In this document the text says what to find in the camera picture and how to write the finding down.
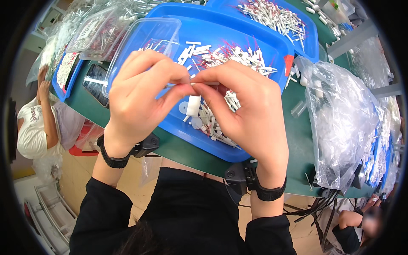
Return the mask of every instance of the white plastic disc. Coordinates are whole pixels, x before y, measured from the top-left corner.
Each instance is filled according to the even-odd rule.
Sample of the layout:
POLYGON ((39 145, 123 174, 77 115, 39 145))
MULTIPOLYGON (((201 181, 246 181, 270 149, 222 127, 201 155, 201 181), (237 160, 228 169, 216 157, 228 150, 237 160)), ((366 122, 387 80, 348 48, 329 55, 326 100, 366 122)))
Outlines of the white plastic disc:
POLYGON ((180 111, 182 114, 186 114, 186 113, 187 113, 187 106, 188 106, 188 102, 186 102, 186 101, 181 102, 181 103, 179 104, 179 111, 180 111))
POLYGON ((203 126, 203 122, 201 121, 200 118, 194 117, 191 120, 191 125, 193 126, 194 129, 200 129, 203 126))

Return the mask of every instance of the tiled floor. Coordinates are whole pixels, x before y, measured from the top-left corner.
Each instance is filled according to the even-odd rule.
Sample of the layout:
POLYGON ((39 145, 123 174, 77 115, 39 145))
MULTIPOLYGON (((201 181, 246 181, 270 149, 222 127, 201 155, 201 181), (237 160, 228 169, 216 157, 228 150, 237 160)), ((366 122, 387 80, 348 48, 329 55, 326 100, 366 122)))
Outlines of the tiled floor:
MULTIPOLYGON (((68 152, 63 157, 63 174, 60 180, 61 193, 65 201, 71 209, 78 214, 81 201, 86 194, 85 185, 91 178, 93 166, 96 161, 96 156, 92 157, 75 157, 68 152)), ((125 192, 133 202, 131 210, 131 218, 129 225, 134 224, 134 218, 139 218, 148 203, 153 193, 156 181, 140 186, 140 179, 142 176, 141 159, 131 157, 127 164, 123 175, 118 183, 118 189, 125 192)), ((303 197, 298 195, 291 195, 286 199, 285 203, 299 207, 307 208, 312 204, 314 199, 312 197, 303 197)), ((248 204, 249 198, 243 197, 242 204, 248 204)), ((323 254, 320 249, 319 237, 317 235, 316 227, 310 227, 313 221, 311 216, 304 220, 295 223, 297 216, 288 216, 290 221, 290 233, 292 235, 293 246, 298 255, 320 255, 323 254)), ((251 220, 251 209, 239 207, 239 232, 245 238, 246 224, 251 220)))

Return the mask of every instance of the black shirt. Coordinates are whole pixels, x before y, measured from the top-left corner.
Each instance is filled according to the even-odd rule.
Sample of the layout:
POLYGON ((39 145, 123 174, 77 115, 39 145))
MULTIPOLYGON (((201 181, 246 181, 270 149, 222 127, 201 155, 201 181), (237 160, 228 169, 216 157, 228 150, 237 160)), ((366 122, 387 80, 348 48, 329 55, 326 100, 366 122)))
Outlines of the black shirt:
POLYGON ((340 225, 337 224, 332 232, 345 253, 351 254, 360 248, 361 242, 354 227, 348 226, 345 229, 340 229, 340 225))
MULTIPOLYGON (((219 187, 224 185, 207 178, 172 184, 158 181, 139 220, 175 254, 296 254, 285 215, 249 222, 244 241, 237 206, 219 187)), ((86 192, 70 254, 112 254, 135 229, 128 227, 132 202, 120 190, 93 178, 86 192)))

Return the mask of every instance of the green table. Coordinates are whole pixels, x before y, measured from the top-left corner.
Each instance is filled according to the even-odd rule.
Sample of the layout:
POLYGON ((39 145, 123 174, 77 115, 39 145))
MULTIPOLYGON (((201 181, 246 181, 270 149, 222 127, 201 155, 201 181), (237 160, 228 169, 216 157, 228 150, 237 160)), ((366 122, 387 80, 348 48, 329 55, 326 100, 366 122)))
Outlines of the green table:
MULTIPOLYGON (((306 5, 299 0, 287 0, 298 9, 304 11, 316 23, 321 45, 336 40, 336 37, 327 26, 319 20, 317 14, 312 15, 306 12, 306 5)), ((109 121, 109 110, 102 107, 83 87, 82 80, 89 67, 96 62, 86 61, 77 76, 75 85, 71 91, 71 96, 65 100, 71 108, 90 119, 94 123, 105 127, 109 121)), ((335 59, 335 64, 350 70, 348 57, 346 54, 335 59)), ((287 168, 286 192, 297 195, 318 196, 319 188, 310 191, 305 173, 314 172, 314 156, 312 132, 309 115, 305 111, 298 119, 291 114, 291 109, 300 101, 305 100, 305 88, 290 81, 288 88, 282 94, 282 105, 284 111, 286 136, 289 146, 289 163, 287 168)), ((160 138, 160 148, 155 153, 181 163, 183 165, 198 169, 200 171, 224 176, 225 170, 232 164, 213 156, 191 144, 178 138, 169 132, 156 128, 153 133, 160 138)), ((346 197, 369 197, 373 193, 368 185, 364 185, 362 190, 350 188, 346 197)))

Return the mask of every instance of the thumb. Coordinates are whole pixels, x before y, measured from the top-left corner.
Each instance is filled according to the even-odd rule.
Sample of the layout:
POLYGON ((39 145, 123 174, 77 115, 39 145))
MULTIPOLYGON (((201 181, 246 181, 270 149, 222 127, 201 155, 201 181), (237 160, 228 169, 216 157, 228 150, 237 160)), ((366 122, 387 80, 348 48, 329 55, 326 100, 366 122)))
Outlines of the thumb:
POLYGON ((204 83, 195 83, 193 88, 205 99, 222 130, 230 130, 229 127, 236 125, 235 113, 229 109, 224 97, 218 91, 204 83))
POLYGON ((165 118, 177 102, 187 95, 197 96, 197 92, 190 84, 177 84, 157 100, 161 118, 165 118))

